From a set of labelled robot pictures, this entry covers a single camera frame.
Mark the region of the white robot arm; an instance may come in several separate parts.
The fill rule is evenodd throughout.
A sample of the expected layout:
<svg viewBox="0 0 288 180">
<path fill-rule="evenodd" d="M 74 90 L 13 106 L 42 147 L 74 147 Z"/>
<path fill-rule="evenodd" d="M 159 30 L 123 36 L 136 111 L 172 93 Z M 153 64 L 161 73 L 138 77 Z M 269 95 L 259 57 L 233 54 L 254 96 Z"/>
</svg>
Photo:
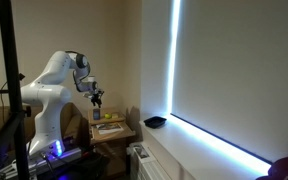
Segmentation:
<svg viewBox="0 0 288 180">
<path fill-rule="evenodd" d="M 85 55 L 74 51 L 55 52 L 42 73 L 30 84 L 21 88 L 22 101 L 29 105 L 41 104 L 42 111 L 35 117 L 35 135 L 28 147 L 30 157 L 51 151 L 60 156 L 65 147 L 62 142 L 60 114 L 70 100 L 71 92 L 61 83 L 69 70 L 73 70 L 73 80 L 78 92 L 84 92 L 93 105 L 101 107 L 100 89 L 95 78 L 90 76 L 90 64 Z"/>
</svg>

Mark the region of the robot base mounting platform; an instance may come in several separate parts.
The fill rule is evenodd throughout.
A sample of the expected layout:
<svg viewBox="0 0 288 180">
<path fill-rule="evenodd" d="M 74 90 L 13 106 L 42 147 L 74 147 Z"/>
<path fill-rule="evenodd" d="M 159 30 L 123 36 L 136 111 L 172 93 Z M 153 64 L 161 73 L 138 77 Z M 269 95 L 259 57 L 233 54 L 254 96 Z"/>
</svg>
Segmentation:
<svg viewBox="0 0 288 180">
<path fill-rule="evenodd" d="M 51 170 L 70 165 L 81 157 L 81 149 L 74 148 L 61 155 L 55 153 L 41 153 L 37 161 L 28 162 L 30 178 L 37 177 L 40 174 L 50 172 Z M 9 165 L 0 169 L 0 180 L 18 180 L 17 162 L 13 160 Z"/>
</svg>

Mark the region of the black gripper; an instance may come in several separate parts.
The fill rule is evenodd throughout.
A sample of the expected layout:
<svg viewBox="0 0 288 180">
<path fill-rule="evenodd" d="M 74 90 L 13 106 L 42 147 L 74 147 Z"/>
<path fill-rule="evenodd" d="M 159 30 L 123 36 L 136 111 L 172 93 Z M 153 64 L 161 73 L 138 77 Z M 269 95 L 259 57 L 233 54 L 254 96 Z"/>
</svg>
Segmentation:
<svg viewBox="0 0 288 180">
<path fill-rule="evenodd" d="M 104 94 L 104 90 L 101 88 L 96 88 L 95 90 L 91 90 L 84 94 L 85 98 L 92 99 L 92 103 L 94 106 L 98 104 L 98 106 L 102 105 L 101 96 Z"/>
</svg>

